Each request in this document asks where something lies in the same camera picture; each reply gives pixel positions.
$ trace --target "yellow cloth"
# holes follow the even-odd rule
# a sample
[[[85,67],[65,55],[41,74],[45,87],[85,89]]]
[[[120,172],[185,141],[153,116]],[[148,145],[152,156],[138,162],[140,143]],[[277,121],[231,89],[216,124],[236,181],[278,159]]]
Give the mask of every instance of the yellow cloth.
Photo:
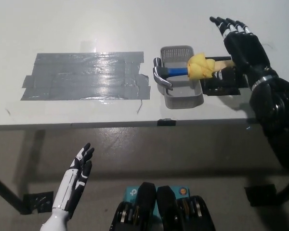
[[[190,80],[212,78],[215,60],[206,59],[204,53],[196,54],[187,62],[188,78]]]

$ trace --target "gray plastic basket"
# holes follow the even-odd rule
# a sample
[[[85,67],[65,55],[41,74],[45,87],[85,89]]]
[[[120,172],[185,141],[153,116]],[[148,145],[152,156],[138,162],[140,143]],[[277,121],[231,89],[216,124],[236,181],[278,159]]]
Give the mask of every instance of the gray plastic basket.
[[[187,61],[194,55],[190,46],[163,47],[160,56],[164,67],[187,67]],[[190,81],[187,76],[170,77],[173,90],[158,85],[158,90],[165,97],[165,104],[170,109],[193,108],[203,104],[202,88],[199,80]]]

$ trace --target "concrete floor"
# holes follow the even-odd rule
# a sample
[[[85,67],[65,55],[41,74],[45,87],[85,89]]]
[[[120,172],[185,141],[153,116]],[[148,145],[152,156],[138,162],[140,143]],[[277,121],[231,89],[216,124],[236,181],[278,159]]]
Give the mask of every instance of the concrete floor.
[[[71,231],[109,230],[125,187],[143,181],[189,186],[218,231],[289,231],[289,203],[252,208],[246,199],[246,186],[289,181],[257,125],[0,131],[0,179],[19,196],[56,192],[87,142],[93,168]],[[0,231],[38,231],[49,215],[19,215],[0,198]]]

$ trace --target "gray duct tape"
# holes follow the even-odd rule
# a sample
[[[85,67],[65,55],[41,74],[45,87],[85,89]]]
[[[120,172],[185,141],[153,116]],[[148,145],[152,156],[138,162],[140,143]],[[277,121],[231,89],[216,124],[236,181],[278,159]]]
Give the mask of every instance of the gray duct tape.
[[[55,78],[67,77],[72,81],[72,76],[90,78],[96,76],[92,81],[104,81],[105,77],[112,76],[113,79],[124,80],[126,77],[138,75],[140,64],[111,64],[109,66],[84,66],[81,64],[69,65],[35,65],[33,68],[32,76],[34,78],[35,88],[51,87]]]
[[[21,100],[150,99],[143,52],[38,54]]]
[[[150,87],[27,88],[21,100],[148,100]]]
[[[34,64],[116,64],[143,63],[143,52],[96,52],[96,53],[39,53]]]
[[[26,76],[22,88],[32,88],[34,86],[34,77]]]

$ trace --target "robotic arm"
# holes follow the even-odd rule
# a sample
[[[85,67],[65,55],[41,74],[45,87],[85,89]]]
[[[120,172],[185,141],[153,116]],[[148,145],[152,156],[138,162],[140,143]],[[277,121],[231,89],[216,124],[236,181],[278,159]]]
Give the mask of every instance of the robotic arm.
[[[240,21],[210,17],[223,36],[225,47],[237,69],[247,79],[250,105],[281,165],[289,170],[289,82],[279,78],[250,29]],[[276,194],[275,187],[250,188],[252,205],[279,205],[289,200],[289,185]]]
[[[94,148],[89,148],[90,143],[87,143],[65,172],[54,199],[52,215],[40,231],[67,231],[67,222],[73,216],[92,168],[90,159]]]

